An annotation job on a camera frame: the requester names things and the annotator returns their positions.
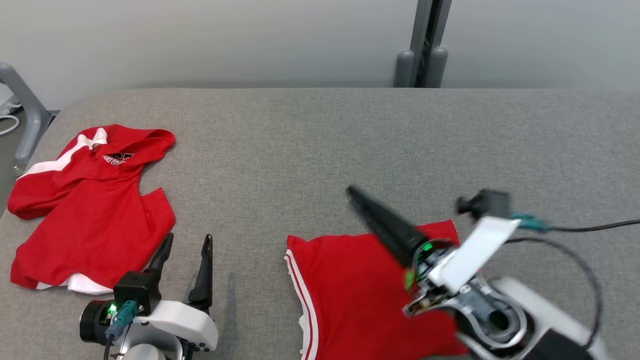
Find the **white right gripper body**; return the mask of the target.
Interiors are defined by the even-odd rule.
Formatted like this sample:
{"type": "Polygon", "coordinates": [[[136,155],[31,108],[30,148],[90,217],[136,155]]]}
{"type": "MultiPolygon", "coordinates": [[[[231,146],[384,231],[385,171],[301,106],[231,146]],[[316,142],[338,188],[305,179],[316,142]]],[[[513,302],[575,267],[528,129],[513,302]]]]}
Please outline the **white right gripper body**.
{"type": "Polygon", "coordinates": [[[498,301],[482,291],[478,276],[520,225],[519,219],[481,218],[458,247],[444,240],[421,241],[411,262],[418,290],[404,314],[414,317],[446,306],[482,317],[500,312],[498,301]]]}

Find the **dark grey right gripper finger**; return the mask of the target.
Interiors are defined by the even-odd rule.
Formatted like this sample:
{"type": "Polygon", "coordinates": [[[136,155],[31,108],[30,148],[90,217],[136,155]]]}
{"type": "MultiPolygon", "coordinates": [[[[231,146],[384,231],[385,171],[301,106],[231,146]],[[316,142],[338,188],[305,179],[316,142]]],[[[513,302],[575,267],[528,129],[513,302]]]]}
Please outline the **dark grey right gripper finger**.
{"type": "Polygon", "coordinates": [[[414,224],[358,187],[349,186],[347,195],[358,217],[391,253],[414,253],[428,241],[414,224]]]}
{"type": "Polygon", "coordinates": [[[370,232],[402,267],[411,267],[418,248],[418,229],[414,224],[371,199],[354,198],[352,206],[370,232]]]}

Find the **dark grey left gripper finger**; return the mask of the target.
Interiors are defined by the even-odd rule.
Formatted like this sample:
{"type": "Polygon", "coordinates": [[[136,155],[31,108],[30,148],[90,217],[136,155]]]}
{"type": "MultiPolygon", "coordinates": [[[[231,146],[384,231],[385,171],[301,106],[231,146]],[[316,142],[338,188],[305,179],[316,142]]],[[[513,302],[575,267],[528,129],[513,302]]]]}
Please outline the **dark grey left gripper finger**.
{"type": "Polygon", "coordinates": [[[213,237],[205,236],[201,249],[201,262],[195,285],[189,292],[189,306],[201,312],[209,312],[213,305],[213,237]]]}
{"type": "Polygon", "coordinates": [[[150,263],[145,269],[145,272],[155,272],[162,273],[164,264],[170,257],[170,253],[172,250],[174,241],[174,233],[167,233],[166,237],[163,239],[162,243],[154,253],[153,257],[150,260],[150,263]]]}

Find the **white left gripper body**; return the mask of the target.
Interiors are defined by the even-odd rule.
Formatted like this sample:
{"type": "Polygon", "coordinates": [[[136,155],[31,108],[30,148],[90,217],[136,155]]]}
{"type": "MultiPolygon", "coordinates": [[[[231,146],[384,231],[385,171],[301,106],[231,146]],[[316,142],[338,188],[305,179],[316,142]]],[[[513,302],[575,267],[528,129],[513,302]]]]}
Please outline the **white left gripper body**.
{"type": "Polygon", "coordinates": [[[137,316],[137,323],[202,349],[214,351],[218,345],[217,324],[210,315],[180,301],[160,301],[150,315],[137,316]]]}

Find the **red Bulls 23 jersey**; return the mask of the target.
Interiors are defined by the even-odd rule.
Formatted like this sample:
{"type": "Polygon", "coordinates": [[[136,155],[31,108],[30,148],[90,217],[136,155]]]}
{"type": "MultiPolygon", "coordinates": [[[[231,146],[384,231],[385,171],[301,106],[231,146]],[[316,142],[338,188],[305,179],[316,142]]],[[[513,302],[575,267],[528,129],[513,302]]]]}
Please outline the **red Bulls 23 jersey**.
{"type": "Polygon", "coordinates": [[[407,317],[406,271],[373,234],[289,235],[285,262],[302,316],[301,360],[422,360],[460,356],[448,313],[407,317]]]}

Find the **grey angled partition leg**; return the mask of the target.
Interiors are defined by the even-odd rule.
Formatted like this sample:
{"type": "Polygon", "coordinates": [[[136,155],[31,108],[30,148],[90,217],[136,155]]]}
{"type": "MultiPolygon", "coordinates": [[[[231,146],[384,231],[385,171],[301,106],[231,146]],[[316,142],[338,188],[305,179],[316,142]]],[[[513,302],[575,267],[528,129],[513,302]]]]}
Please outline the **grey angled partition leg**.
{"type": "Polygon", "coordinates": [[[0,62],[0,79],[8,86],[22,105],[25,112],[25,128],[22,139],[14,153],[10,175],[17,178],[25,173],[41,137],[48,129],[52,114],[26,84],[11,64],[0,62]]]}

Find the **grey rounded post foot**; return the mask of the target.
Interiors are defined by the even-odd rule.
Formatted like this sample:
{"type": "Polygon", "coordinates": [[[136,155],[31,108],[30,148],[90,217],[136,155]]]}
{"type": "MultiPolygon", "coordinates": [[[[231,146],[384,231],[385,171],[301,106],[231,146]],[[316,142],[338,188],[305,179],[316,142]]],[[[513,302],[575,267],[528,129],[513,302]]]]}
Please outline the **grey rounded post foot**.
{"type": "Polygon", "coordinates": [[[393,88],[412,88],[415,76],[413,75],[413,66],[415,62],[415,53],[412,50],[405,50],[398,53],[395,63],[395,72],[393,78],[393,88]]]}
{"type": "Polygon", "coordinates": [[[448,54],[444,47],[435,47],[430,51],[424,76],[425,88],[441,88],[448,54]]]}

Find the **grey metal partition post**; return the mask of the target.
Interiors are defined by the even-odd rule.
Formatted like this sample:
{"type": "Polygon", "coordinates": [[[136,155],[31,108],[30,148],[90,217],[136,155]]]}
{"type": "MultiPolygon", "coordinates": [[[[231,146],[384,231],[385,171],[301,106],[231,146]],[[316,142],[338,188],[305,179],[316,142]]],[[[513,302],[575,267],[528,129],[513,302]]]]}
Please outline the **grey metal partition post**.
{"type": "Polygon", "coordinates": [[[414,17],[410,51],[414,52],[413,87],[425,88],[425,71],[429,54],[444,47],[442,39],[453,0],[418,0],[414,17]]]}

